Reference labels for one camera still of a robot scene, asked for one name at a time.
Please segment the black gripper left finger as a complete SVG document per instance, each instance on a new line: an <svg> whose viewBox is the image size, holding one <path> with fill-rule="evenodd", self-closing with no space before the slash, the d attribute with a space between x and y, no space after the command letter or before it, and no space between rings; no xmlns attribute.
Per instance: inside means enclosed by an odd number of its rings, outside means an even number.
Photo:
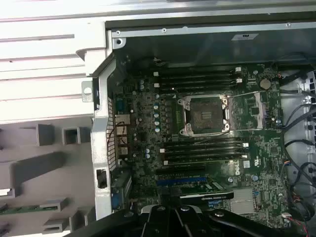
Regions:
<svg viewBox="0 0 316 237"><path fill-rule="evenodd" d="M143 207L141 214L121 210L70 234L68 237L166 237L170 220L170 191L161 188L159 204Z"/></svg>

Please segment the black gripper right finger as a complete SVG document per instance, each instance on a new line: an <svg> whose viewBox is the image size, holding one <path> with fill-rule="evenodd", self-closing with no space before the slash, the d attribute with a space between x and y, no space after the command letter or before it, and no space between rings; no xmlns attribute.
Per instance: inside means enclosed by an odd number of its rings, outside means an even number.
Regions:
<svg viewBox="0 0 316 237"><path fill-rule="evenodd" d="M196 205L204 201L233 199L233 191L182 195L170 189L170 208L186 237L288 237L289 232L270 228L225 209L202 212Z"/></svg>

